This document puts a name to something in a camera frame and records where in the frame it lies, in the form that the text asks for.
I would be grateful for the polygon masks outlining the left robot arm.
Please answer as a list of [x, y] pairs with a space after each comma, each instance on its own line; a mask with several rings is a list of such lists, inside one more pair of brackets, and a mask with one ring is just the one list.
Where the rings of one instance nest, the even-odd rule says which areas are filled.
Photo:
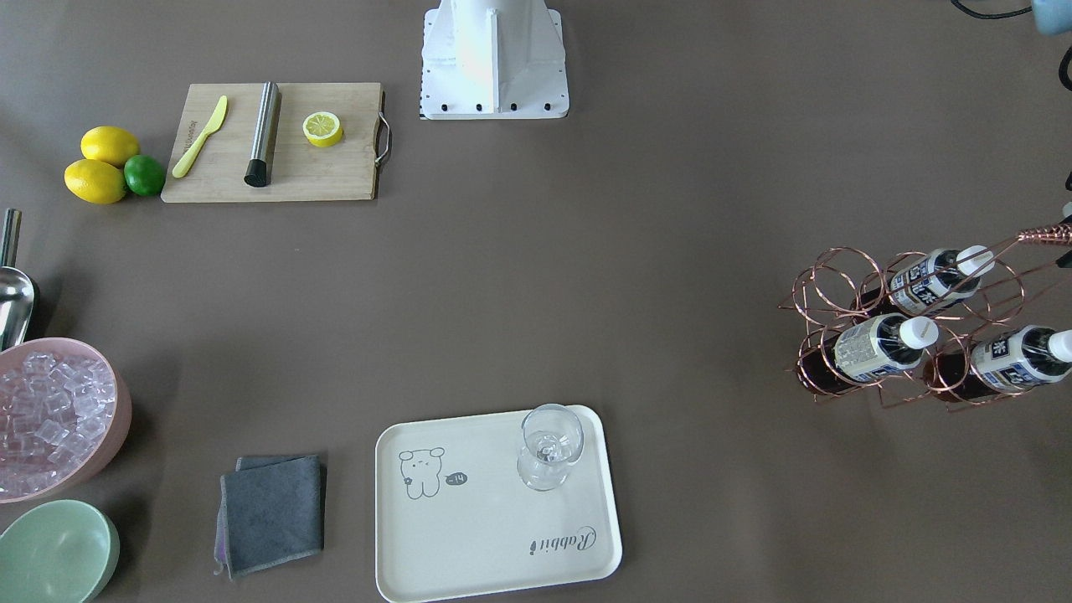
[[1030, 1], [1030, 8], [1034, 18], [1034, 29], [1039, 34], [1057, 36], [1071, 32], [1071, 0], [1033, 0]]

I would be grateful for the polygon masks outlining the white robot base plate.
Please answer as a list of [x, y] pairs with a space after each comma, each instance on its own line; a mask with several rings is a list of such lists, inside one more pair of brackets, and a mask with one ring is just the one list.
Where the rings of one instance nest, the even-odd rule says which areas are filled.
[[422, 23], [421, 119], [570, 113], [562, 15], [544, 1], [441, 1]]

